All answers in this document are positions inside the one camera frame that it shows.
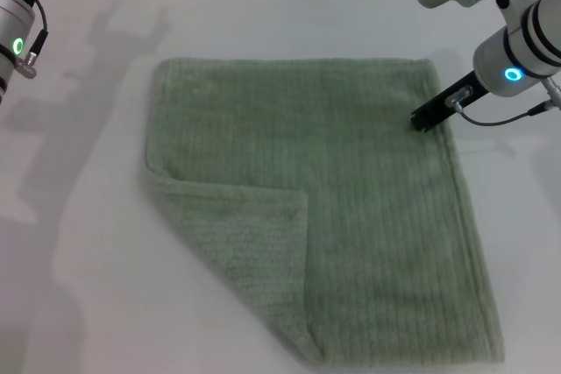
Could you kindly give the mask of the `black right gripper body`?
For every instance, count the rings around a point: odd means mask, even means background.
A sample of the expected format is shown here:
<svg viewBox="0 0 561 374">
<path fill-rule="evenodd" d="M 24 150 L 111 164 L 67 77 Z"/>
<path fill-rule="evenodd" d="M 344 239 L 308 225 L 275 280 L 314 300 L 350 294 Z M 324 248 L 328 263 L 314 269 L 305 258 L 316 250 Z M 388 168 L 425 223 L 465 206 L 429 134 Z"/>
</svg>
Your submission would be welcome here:
<svg viewBox="0 0 561 374">
<path fill-rule="evenodd" d="M 448 118 L 454 112 L 450 97 L 464 88 L 468 89 L 470 94 L 459 102 L 463 107 L 471 105 L 486 94 L 486 88 L 479 82 L 475 72 L 471 71 L 426 102 L 423 105 L 423 114 L 427 118 Z"/>
</svg>

